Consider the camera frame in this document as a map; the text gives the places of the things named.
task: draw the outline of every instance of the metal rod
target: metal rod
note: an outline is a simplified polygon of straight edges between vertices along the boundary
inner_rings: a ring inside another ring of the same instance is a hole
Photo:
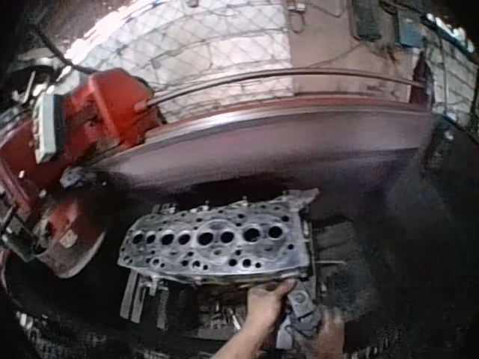
[[[221,79],[213,79],[205,81],[197,85],[189,86],[187,88],[166,94],[161,96],[155,96],[147,101],[139,102],[135,105],[135,111],[137,113],[148,110],[150,107],[158,105],[162,102],[169,101],[176,97],[184,96],[189,93],[194,93],[200,90],[206,90],[208,88],[214,88],[216,86],[227,85],[234,82],[241,82],[253,79],[265,79],[269,77],[279,76],[298,76],[298,75],[322,75],[322,76],[352,76],[362,77],[365,79],[377,79],[389,82],[396,82],[399,84],[405,84],[410,86],[416,86],[418,88],[424,88],[424,84],[409,79],[403,79],[400,77],[394,77],[389,75],[383,75],[381,73],[372,73],[362,70],[350,70],[350,69],[313,69],[310,67],[295,67],[286,69],[273,69],[273,70],[261,70],[250,73],[241,73],[239,75],[226,76]]]

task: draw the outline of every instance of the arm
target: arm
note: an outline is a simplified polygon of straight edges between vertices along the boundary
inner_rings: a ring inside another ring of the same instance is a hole
[[[287,280],[276,289],[268,291],[256,286],[248,291],[248,315],[245,325],[216,353],[215,359],[250,359],[274,328],[281,312],[283,297],[294,287],[294,280]]]

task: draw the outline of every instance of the red machine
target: red machine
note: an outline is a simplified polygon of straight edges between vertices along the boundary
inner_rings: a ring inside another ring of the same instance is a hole
[[[82,161],[140,144],[161,114],[156,108],[136,114],[134,106],[152,96],[123,70],[98,72],[66,96],[46,95],[32,116],[3,128],[0,183],[9,210],[1,231],[11,250],[24,260],[37,254],[59,277],[74,275],[88,262],[103,230],[98,214],[111,203],[107,191],[91,188],[65,198],[61,178]],[[10,228],[14,218],[23,230]]]

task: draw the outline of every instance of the metal block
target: metal block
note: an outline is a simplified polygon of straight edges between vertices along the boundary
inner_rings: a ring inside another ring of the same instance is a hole
[[[146,215],[129,229],[118,264],[182,283],[250,283],[306,275],[310,233],[299,211],[318,194]]]
[[[35,158],[47,162],[61,151],[61,130],[64,123],[62,96],[45,93],[34,109]]]

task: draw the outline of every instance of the bolt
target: bolt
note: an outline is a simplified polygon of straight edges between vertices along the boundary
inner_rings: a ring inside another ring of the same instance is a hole
[[[303,293],[303,292],[298,292],[298,293],[296,293],[296,294],[294,295],[294,301],[295,301],[296,303],[299,303],[299,304],[304,303],[304,302],[306,301],[306,295],[305,295],[305,293]]]

